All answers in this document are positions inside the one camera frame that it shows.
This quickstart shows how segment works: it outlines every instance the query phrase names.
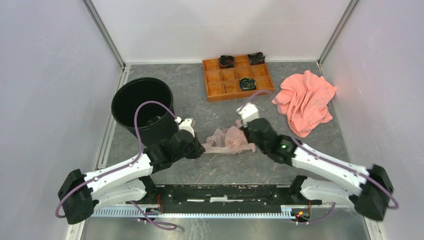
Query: orange wooden tray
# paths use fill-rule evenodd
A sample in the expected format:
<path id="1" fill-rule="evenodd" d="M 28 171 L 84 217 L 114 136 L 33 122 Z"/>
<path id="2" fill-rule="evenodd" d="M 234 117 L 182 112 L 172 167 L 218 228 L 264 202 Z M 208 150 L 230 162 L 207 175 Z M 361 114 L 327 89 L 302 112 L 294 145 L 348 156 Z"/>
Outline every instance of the orange wooden tray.
<path id="1" fill-rule="evenodd" d="M 204 83 L 208 102 L 247 98 L 259 90 L 274 91 L 267 64 L 250 65 L 247 55 L 234 56 L 235 67 L 220 69 L 218 58 L 203 60 Z M 256 90 L 241 91 L 239 81 L 244 77 L 256 81 Z"/>

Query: crumpled cloth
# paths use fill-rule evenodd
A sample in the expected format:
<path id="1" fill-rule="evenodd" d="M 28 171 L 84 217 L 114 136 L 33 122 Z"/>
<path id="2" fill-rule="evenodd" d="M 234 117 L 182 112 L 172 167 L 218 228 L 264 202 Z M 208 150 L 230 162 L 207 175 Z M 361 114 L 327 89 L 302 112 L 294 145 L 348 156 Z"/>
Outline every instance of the crumpled cloth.
<path id="1" fill-rule="evenodd" d="M 287 115 L 290 129 L 299 137 L 306 137 L 318 124 L 333 119 L 327 104 L 337 88 L 323 76 L 306 70 L 304 74 L 287 77 L 280 87 L 272 103 L 277 105 L 279 113 Z"/>
<path id="2" fill-rule="evenodd" d="M 202 146 L 205 154 L 239 154 L 246 150 L 256 151 L 254 143 L 249 143 L 242 130 L 241 122 L 236 121 L 237 126 L 225 129 L 217 129 L 212 136 L 206 138 Z"/>

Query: black plastic pot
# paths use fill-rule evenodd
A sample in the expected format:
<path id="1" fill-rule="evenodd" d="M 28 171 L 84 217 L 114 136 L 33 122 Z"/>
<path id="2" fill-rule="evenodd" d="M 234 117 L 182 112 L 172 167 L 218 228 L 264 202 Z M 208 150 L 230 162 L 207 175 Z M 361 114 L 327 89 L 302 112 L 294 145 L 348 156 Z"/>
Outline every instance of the black plastic pot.
<path id="1" fill-rule="evenodd" d="M 134 136 L 134 115 L 140 104 L 158 101 L 174 113 L 174 96 L 170 87 L 154 77 L 141 77 L 123 85 L 112 100 L 112 115 L 116 122 Z M 138 131 L 145 146 L 169 139 L 178 131 L 174 117 L 158 104 L 147 104 L 138 112 Z"/>

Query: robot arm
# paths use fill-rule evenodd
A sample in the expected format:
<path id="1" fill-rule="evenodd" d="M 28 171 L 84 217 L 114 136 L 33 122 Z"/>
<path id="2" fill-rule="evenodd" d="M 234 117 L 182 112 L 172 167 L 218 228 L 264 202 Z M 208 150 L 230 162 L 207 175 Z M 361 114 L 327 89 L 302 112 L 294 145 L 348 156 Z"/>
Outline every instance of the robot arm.
<path id="1" fill-rule="evenodd" d="M 259 117 L 255 105 L 248 103 L 239 108 L 243 127 L 241 128 L 250 143 L 279 164 L 305 169 L 319 174 L 330 181 L 315 180 L 297 176 L 290 186 L 293 199 L 321 200 L 345 206 L 354 206 L 361 215 L 382 221 L 389 204 L 389 197 L 368 181 L 370 177 L 390 193 L 393 186 L 384 168 L 374 165 L 372 169 L 347 163 L 318 152 L 300 142 L 299 147 L 291 137 L 277 134 L 271 124 Z M 176 161 L 196 159 L 205 152 L 194 131 L 194 120 L 187 118 L 179 125 L 179 131 L 170 139 L 149 146 L 137 162 L 136 156 L 108 168 L 82 174 L 79 169 L 72 171 L 63 183 L 58 197 L 62 200 L 76 186 L 93 180 L 70 195 L 63 202 L 63 211 L 69 224 L 79 223 L 103 207 L 127 201 L 142 200 L 151 203 L 155 200 L 156 186 L 150 174 L 171 167 Z M 349 171 L 314 157 L 308 151 L 329 159 L 354 171 Z M 108 175 L 98 177 L 105 172 Z"/>
<path id="2" fill-rule="evenodd" d="M 173 163 L 182 158 L 200 157 L 205 149 L 199 143 L 194 125 L 192 118 L 186 118 L 179 124 L 177 133 L 170 139 L 164 139 L 158 144 L 147 147 L 139 160 L 133 164 L 131 163 L 137 156 L 85 174 L 82 174 L 79 169 L 70 172 L 58 192 L 60 200 L 79 184 L 91 179 L 94 181 L 72 194 L 63 203 L 62 207 L 68 223 L 79 223 L 94 211 L 106 206 L 146 198 L 148 191 L 145 184 L 152 182 L 149 175 L 170 168 Z"/>
<path id="3" fill-rule="evenodd" d="M 391 194 L 393 185 L 384 168 L 374 165 L 372 169 L 367 169 L 364 166 L 344 162 L 298 140 L 302 146 L 299 147 L 290 136 L 277 134 L 265 118 L 259 117 L 258 109 L 251 103 L 239 108 L 237 113 L 240 115 L 243 124 L 241 129 L 248 142 L 256 144 L 269 158 L 276 163 L 311 171 L 331 181 L 297 176 L 295 181 L 301 186 L 299 192 L 303 197 L 308 200 L 354 206 L 355 210 L 365 217 L 376 221 L 383 220 L 390 199 L 365 177 L 372 178 Z M 309 152 L 353 171 L 314 157 Z"/>

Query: white backdrop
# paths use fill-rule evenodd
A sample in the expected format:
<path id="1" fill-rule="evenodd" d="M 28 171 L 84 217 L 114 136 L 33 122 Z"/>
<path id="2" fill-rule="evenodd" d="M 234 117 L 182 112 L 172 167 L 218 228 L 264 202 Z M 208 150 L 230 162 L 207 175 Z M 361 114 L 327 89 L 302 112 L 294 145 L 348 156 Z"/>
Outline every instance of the white backdrop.
<path id="1" fill-rule="evenodd" d="M 315 61 L 349 0 L 93 0 L 126 62 Z"/>
<path id="2" fill-rule="evenodd" d="M 360 1 L 323 64 L 355 163 L 383 166 L 399 210 L 388 210 L 388 240 L 423 239 L 424 2 Z"/>
<path id="3" fill-rule="evenodd" d="M 121 71 L 80 0 L 0 4 L 0 239 L 61 240 L 58 191 L 92 171 Z"/>

